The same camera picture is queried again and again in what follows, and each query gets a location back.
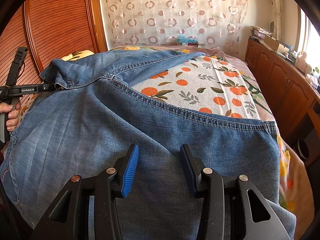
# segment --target sheer curtain with circles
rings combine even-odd
[[[100,0],[107,45],[175,45],[179,35],[236,56],[248,0]]]

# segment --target person's left hand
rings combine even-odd
[[[13,105],[8,105],[7,103],[0,103],[0,114],[9,113],[13,107],[14,107]],[[21,108],[21,102],[19,101],[16,104],[16,109],[10,112],[8,115],[9,120],[7,121],[6,125],[7,125],[7,130],[9,132],[12,132],[17,127],[20,108]]]

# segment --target blue denim jeans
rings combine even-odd
[[[295,216],[278,204],[274,122],[178,108],[131,88],[201,55],[140,49],[76,62],[54,59],[41,77],[62,89],[37,98],[12,133],[0,168],[5,190],[23,218],[34,227],[73,175],[97,175],[135,143],[140,158],[132,189],[116,200],[123,238],[195,239],[202,200],[191,196],[179,157],[180,146],[188,144],[221,175],[246,174],[293,238]]]

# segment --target white wall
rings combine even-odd
[[[283,42],[294,48],[298,29],[298,5],[294,0],[283,0],[282,24]]]
[[[255,25],[270,30],[272,0],[248,0],[247,15],[242,23],[239,40],[239,57],[244,59],[250,36],[250,26]]]

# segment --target belt loop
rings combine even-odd
[[[14,137],[13,135],[10,135],[10,142],[12,142],[13,144],[16,144],[17,138]]]

